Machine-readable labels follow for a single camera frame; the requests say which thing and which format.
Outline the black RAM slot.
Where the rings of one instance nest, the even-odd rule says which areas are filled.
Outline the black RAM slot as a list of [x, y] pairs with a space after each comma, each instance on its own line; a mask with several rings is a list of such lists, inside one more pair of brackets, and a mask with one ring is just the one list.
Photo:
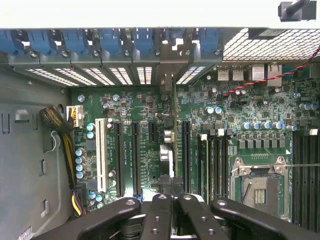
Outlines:
[[217, 138], [217, 197], [224, 195], [224, 136]]
[[225, 132], [225, 136], [223, 137], [223, 163], [224, 163], [224, 170], [223, 170], [223, 194], [224, 197], [227, 198], [229, 196], [229, 157], [228, 157], [228, 144], [229, 144], [229, 136], [227, 132]]
[[216, 134], [209, 135], [210, 140], [210, 201], [215, 199], [215, 193], [216, 193], [216, 157], [217, 157], [217, 138]]

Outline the long black expansion slot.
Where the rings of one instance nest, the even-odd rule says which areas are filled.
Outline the long black expansion slot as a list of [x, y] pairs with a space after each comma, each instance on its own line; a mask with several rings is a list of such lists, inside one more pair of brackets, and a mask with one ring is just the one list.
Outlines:
[[190, 133], [191, 123], [187, 120], [182, 121], [182, 162], [183, 162], [183, 178], [185, 192], [190, 192], [191, 180], [190, 180]]
[[122, 122], [114, 125], [115, 163], [116, 163], [116, 194], [122, 197], [125, 194], [125, 155], [124, 155], [124, 129]]
[[133, 195], [140, 196], [141, 189], [141, 155], [140, 155], [140, 124], [131, 123], [131, 150], [132, 150], [132, 178]]

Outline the CPU socket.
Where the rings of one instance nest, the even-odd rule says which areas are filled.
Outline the CPU socket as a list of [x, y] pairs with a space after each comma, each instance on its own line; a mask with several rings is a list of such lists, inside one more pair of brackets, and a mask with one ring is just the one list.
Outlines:
[[290, 221], [289, 170], [283, 154], [235, 156], [230, 162], [228, 197]]

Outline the white expansion slot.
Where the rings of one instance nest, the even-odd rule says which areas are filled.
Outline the white expansion slot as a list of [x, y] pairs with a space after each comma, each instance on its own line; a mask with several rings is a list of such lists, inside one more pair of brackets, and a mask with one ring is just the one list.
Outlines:
[[97, 190], [108, 189], [107, 119], [95, 119]]

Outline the short black expansion slot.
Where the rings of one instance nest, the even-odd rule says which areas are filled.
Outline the short black expansion slot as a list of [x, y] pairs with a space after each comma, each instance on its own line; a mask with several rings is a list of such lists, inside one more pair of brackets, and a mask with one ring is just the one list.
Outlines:
[[157, 123], [155, 121], [150, 121], [148, 123], [148, 134], [149, 134], [149, 142], [156, 143], [157, 142]]

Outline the green motherboard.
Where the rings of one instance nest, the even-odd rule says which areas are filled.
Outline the green motherboard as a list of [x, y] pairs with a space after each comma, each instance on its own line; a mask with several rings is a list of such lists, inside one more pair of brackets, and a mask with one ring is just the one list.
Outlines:
[[[177, 85], [177, 174], [183, 179], [182, 121], [190, 122], [190, 194], [206, 204], [217, 197], [218, 136], [228, 135], [228, 193], [231, 161], [251, 154], [285, 155], [287, 164], [320, 164], [320, 73], [315, 66], [282, 66], [281, 87], [267, 82], [218, 81], [217, 69], [190, 86]], [[160, 192], [160, 144], [165, 104], [154, 86], [81, 88], [72, 103], [83, 105], [84, 126], [74, 128], [76, 180], [86, 214], [120, 198], [150, 201]], [[108, 188], [98, 191], [95, 119], [107, 119]], [[115, 123], [123, 124], [125, 192], [117, 196]], [[141, 195], [134, 195], [132, 122], [139, 122]], [[149, 122], [157, 124], [157, 142], [149, 142]], [[210, 134], [216, 136], [216, 192], [211, 201]], [[288, 167], [290, 221], [320, 233], [320, 167]]]

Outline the thin locking lever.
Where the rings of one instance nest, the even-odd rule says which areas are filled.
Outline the thin locking lever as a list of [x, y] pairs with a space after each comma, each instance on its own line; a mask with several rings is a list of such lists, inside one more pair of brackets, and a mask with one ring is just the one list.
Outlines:
[[286, 164], [288, 168], [299, 168], [299, 167], [320, 167], [320, 163], [299, 163], [299, 164]]

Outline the white power connector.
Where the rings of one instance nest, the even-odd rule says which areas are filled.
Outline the white power connector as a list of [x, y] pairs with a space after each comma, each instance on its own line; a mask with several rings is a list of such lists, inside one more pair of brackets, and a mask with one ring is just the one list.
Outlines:
[[74, 128], [84, 127], [84, 107], [83, 105], [70, 105], [66, 106], [66, 117], [67, 120], [72, 118], [72, 123]]

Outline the grey power supply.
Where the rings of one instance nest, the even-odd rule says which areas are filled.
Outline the grey power supply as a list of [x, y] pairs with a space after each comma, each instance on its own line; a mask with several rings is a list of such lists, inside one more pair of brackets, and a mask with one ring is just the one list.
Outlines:
[[63, 147], [40, 118], [69, 103], [64, 87], [0, 64], [0, 240], [32, 238], [70, 218]]

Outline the silver USB port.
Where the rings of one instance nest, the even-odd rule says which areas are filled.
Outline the silver USB port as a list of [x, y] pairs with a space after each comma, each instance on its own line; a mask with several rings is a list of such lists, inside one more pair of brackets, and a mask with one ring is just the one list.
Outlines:
[[232, 80], [233, 81], [244, 81], [244, 69], [242, 65], [232, 66]]
[[217, 80], [218, 81], [229, 81], [229, 67], [225, 65], [217, 66]]

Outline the silver video port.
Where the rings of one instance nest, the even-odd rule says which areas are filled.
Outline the silver video port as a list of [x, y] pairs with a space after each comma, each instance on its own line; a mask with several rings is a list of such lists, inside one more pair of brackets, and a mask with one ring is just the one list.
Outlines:
[[265, 65], [258, 64], [251, 67], [252, 81], [263, 80], [265, 78]]

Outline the silver ethernet port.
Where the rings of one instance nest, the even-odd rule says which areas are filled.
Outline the silver ethernet port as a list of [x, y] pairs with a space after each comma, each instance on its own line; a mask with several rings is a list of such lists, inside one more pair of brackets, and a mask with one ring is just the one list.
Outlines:
[[[267, 67], [267, 78], [276, 77], [282, 75], [282, 65], [281, 64], [269, 64]], [[268, 87], [281, 87], [282, 77], [270, 79], [267, 81]]]

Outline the open black PC case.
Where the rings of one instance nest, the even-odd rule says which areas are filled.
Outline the open black PC case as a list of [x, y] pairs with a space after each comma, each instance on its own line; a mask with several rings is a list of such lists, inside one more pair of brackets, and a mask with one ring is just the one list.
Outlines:
[[[200, 28], [208, 27], [149, 28], [152, 29], [153, 50], [146, 54], [141, 54], [135, 48], [133, 27], [113, 28], [119, 31], [121, 46], [119, 54], [110, 54], [101, 48], [99, 29], [107, 28], [9, 29], [16, 31], [17, 39], [23, 44], [24, 50], [21, 55], [15, 56], [0, 51], [0, 64], [11, 67], [21, 75], [65, 88], [70, 101], [67, 106], [74, 106], [73, 90], [147, 86], [159, 89], [156, 84], [156, 71], [160, 64], [161, 41], [177, 37], [188, 40], [190, 49], [188, 68], [178, 81], [183, 86], [194, 84], [197, 79], [212, 72], [217, 66], [231, 68], [241, 65], [246, 70], [246, 79], [242, 82], [244, 87], [282, 77], [279, 75], [268, 78], [270, 64], [296, 67], [298, 70], [313, 65], [314, 73], [320, 73], [320, 29], [213, 27], [219, 30], [217, 50], [203, 54], [200, 48]], [[88, 54], [78, 55], [66, 47], [62, 32], [66, 29], [84, 29], [89, 44]], [[57, 54], [45, 56], [33, 50], [28, 30], [51, 30]], [[264, 65], [264, 79], [252, 81], [252, 65]], [[67, 223], [93, 212], [79, 213], [80, 185], [76, 179], [75, 127], [72, 118], [67, 119], [66, 107], [64, 111], [60, 111], [57, 106], [49, 105], [40, 110], [39, 116], [42, 124], [58, 136], [62, 145], [72, 210], [70, 218], [65, 222]], [[198, 240], [191, 224], [183, 218], [175, 191], [172, 191], [170, 240]], [[17, 240], [32, 240], [40, 235]]]

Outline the blue slot retention clip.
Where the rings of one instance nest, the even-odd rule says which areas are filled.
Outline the blue slot retention clip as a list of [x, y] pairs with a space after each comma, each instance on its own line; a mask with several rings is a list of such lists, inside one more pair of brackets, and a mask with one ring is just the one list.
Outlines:
[[12, 56], [24, 53], [24, 46], [18, 40], [18, 35], [15, 30], [0, 30], [0, 51]]
[[62, 31], [66, 47], [77, 55], [89, 53], [89, 43], [84, 29], [64, 29]]
[[121, 52], [121, 41], [117, 28], [101, 28], [98, 30], [98, 33], [102, 49], [106, 50], [111, 55], [116, 55]]
[[202, 54], [213, 53], [218, 49], [219, 30], [217, 28], [200, 28], [200, 51]]
[[36, 52], [45, 56], [55, 56], [57, 45], [49, 29], [31, 29], [27, 31], [30, 46]]
[[141, 54], [150, 53], [153, 50], [153, 30], [151, 28], [134, 28], [133, 41], [135, 48]]

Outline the black stop block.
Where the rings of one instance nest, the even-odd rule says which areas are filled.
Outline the black stop block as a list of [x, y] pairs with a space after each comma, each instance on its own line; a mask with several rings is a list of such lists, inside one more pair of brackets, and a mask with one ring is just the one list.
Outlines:
[[316, 19], [317, 2], [311, 0], [282, 1], [278, 5], [281, 22], [300, 22]]

